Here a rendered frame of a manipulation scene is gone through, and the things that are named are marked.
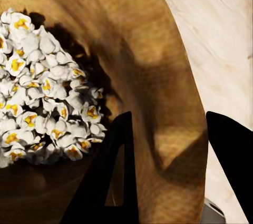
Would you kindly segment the popcorn bag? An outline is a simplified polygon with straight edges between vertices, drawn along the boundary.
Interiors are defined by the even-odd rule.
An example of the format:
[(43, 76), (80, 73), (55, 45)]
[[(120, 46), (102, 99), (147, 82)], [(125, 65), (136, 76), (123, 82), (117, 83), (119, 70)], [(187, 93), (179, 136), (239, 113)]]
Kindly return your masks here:
[[(166, 0), (0, 0), (44, 25), (79, 63), (98, 100), (107, 134), (132, 113), (139, 224), (199, 224), (209, 150), (205, 110), (187, 52)], [(16, 76), (10, 75), (11, 81)], [(63, 87), (70, 95), (71, 81)], [(35, 112), (28, 105), (25, 112)], [(58, 122), (60, 116), (56, 116)], [(51, 135), (39, 142), (52, 143)], [(60, 224), (102, 142), (72, 161), (0, 169), (0, 224)], [(124, 144), (105, 206), (124, 203)]]

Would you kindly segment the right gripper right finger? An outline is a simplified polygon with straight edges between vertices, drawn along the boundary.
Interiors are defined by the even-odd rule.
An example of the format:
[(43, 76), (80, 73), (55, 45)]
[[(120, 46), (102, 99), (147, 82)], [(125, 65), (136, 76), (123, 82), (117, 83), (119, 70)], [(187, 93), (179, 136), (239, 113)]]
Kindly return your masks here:
[(228, 116), (206, 113), (209, 141), (234, 193), (253, 224), (253, 131)]

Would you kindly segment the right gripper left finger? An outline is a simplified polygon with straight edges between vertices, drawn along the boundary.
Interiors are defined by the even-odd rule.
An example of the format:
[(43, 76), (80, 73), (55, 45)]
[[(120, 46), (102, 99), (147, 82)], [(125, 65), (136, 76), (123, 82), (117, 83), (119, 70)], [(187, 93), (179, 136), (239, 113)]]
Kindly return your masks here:
[[(105, 206), (119, 147), (124, 144), (124, 203)], [(132, 113), (117, 116), (60, 224), (139, 224)]]

